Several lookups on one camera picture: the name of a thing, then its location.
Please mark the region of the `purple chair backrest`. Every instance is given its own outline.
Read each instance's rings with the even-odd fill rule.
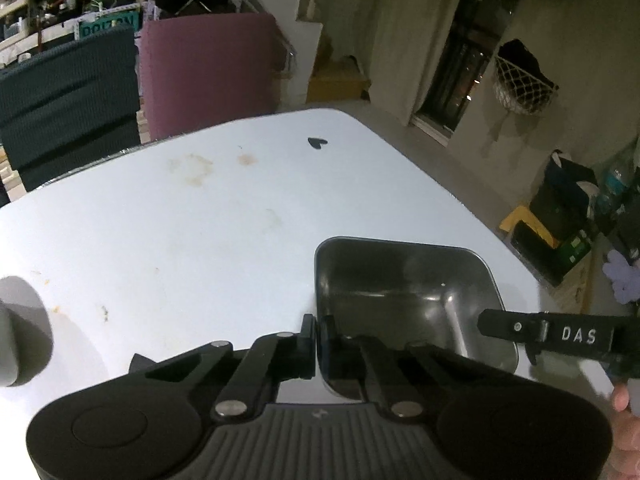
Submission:
[[[151,139],[273,113],[278,49],[270,14],[203,14],[147,22],[140,80]]]

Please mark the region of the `window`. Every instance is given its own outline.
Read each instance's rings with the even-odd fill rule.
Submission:
[[[460,0],[418,118],[451,137],[519,0]]]

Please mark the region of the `textured grip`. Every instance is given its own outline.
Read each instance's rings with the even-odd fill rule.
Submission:
[[[260,417],[216,429],[171,480],[463,480],[419,425],[373,404],[268,404]]]
[[[626,382],[626,387],[629,389],[631,413],[640,416],[640,379],[629,379]]]

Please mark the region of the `silver screw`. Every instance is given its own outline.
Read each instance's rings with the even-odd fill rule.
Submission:
[[[412,400],[401,400],[391,407],[391,411],[396,416],[408,418],[420,415],[422,413],[422,406]]]
[[[216,413],[220,416],[238,416],[246,412],[246,404],[242,400],[223,400],[216,404]]]

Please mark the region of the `black heart sticker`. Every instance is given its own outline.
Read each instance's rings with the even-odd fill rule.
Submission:
[[[316,150],[322,148],[323,144],[327,144],[326,140],[318,139],[317,137],[309,137],[307,140],[309,141],[309,144],[311,144],[311,146],[313,146]]]

